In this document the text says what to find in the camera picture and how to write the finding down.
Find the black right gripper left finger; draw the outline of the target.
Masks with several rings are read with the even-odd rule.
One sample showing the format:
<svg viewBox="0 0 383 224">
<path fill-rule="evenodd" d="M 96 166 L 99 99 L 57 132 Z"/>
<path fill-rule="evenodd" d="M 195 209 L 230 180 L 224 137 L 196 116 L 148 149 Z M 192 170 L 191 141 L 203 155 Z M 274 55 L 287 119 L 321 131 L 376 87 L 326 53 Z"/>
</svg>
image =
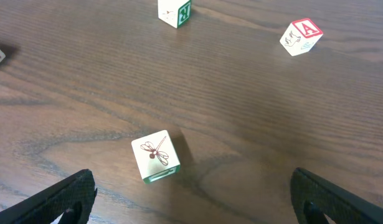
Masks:
<svg viewBox="0 0 383 224">
<path fill-rule="evenodd" d="M 87 223 L 97 189 L 93 174 L 83 169 L 0 212 L 0 223 Z"/>
</svg>

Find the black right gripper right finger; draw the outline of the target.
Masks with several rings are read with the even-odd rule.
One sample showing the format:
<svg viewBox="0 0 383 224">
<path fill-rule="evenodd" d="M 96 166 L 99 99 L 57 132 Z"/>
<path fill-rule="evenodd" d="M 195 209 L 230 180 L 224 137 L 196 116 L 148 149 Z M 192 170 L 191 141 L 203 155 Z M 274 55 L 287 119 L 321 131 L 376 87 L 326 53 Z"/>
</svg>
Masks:
<svg viewBox="0 0 383 224">
<path fill-rule="evenodd" d="M 304 168 L 293 171 L 290 193 L 299 223 L 383 224 L 383 208 Z"/>
</svg>

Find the red letter A block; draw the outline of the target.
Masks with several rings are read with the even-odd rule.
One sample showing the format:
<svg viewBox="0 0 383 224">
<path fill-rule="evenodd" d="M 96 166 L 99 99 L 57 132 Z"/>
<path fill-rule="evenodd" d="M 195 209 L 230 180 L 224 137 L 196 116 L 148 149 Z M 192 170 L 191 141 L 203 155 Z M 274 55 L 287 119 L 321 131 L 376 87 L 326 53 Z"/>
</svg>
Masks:
<svg viewBox="0 0 383 224">
<path fill-rule="evenodd" d="M 296 56 L 309 52 L 323 34 L 310 18 L 304 18 L 291 22 L 280 43 L 291 56 Z"/>
</svg>

